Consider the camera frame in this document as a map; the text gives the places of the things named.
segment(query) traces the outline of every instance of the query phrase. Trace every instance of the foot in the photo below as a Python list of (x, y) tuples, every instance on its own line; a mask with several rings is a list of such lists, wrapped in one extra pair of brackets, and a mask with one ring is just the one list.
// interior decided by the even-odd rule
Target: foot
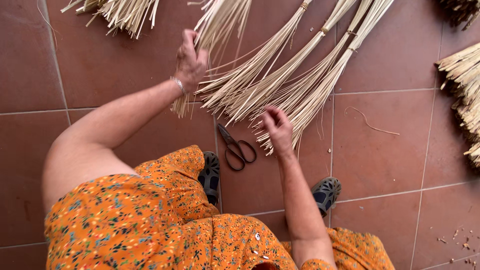
[(204, 187), (208, 202), (216, 205), (218, 201), (218, 181), (220, 180), (220, 164), (214, 152), (204, 152), (205, 166), (198, 175), (198, 181)]
[(335, 177), (326, 177), (312, 188), (313, 198), (317, 202), (322, 217), (327, 216), (327, 211), (335, 203), (342, 191), (342, 184)]

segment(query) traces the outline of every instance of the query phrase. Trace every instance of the silver bracelet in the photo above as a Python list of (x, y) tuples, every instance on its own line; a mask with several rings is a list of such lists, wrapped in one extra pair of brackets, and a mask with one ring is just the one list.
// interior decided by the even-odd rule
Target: silver bracelet
[(181, 92), (183, 93), (184, 96), (187, 95), (187, 91), (185, 91), (185, 88), (183, 88), (183, 84), (181, 83), (180, 79), (177, 77), (170, 76), (170, 80), (174, 81), (178, 86), (180, 87)]

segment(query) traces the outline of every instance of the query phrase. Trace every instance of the orange floral dress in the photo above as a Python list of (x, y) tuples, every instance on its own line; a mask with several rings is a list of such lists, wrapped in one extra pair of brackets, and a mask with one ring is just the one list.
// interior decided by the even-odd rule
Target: orange floral dress
[[(47, 269), (296, 269), (289, 243), (259, 220), (218, 213), (196, 180), (191, 146), (74, 188), (45, 219)], [(393, 269), (380, 240), (328, 229), (341, 269)], [(331, 269), (319, 259), (302, 269)]]

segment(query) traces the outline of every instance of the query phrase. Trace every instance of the scissor handle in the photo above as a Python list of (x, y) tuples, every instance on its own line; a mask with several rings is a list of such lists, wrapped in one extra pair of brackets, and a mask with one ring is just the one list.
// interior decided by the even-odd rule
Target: scissor handle
[[(255, 151), (255, 148), (253, 148), (253, 146), (252, 146), (251, 144), (247, 143), (247, 142), (244, 141), (244, 140), (240, 140), (240, 141), (238, 141), (238, 142), (236, 142), (236, 143), (237, 143), (238, 148), (240, 149), (240, 153), (241, 153), (243, 159), (244, 159), (246, 162), (252, 163), (252, 162), (254, 162), (255, 160), (257, 160), (257, 151)], [(243, 150), (242, 150), (241, 147), (240, 147), (240, 143), (243, 143), (243, 144), (247, 145), (247, 146), (253, 151), (255, 157), (254, 157), (252, 160), (248, 160), (248, 159), (245, 157), (245, 154), (243, 153)]]
[[(233, 165), (232, 165), (232, 164), (230, 163), (230, 161), (228, 160), (227, 152), (229, 152), (229, 151), (230, 151), (230, 153), (231, 153), (232, 155), (234, 155), (236, 158), (238, 158), (238, 159), (241, 161), (242, 165), (241, 165), (240, 168), (235, 168), (235, 167), (233, 167)], [(228, 165), (230, 166), (230, 168), (232, 168), (232, 169), (234, 169), (234, 170), (236, 170), (236, 171), (241, 171), (241, 170), (243, 170), (243, 168), (245, 168), (245, 160), (244, 160), (240, 155), (238, 155), (237, 153), (235, 153), (235, 151), (233, 151), (232, 149), (230, 149), (230, 144), (228, 144), (228, 145), (227, 145), (227, 149), (225, 149), (225, 159), (227, 160), (227, 163), (228, 163)]]

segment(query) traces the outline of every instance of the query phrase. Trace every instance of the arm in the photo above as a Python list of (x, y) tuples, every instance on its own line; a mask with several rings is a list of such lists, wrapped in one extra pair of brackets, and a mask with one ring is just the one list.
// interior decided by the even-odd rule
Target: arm
[[(196, 90), (208, 60), (207, 51), (195, 53), (196, 35), (192, 30), (185, 30), (177, 54), (175, 77), (189, 92)], [(85, 181), (117, 173), (136, 174), (115, 156), (113, 149), (181, 95), (175, 82), (164, 81), (105, 104), (66, 129), (53, 143), (45, 161), (45, 208), (50, 209), (55, 201)]]
[(299, 268), (314, 258), (336, 268), (332, 241), (291, 147), (291, 123), (281, 110), (267, 107), (262, 127), (269, 132), (278, 158), (293, 260)]

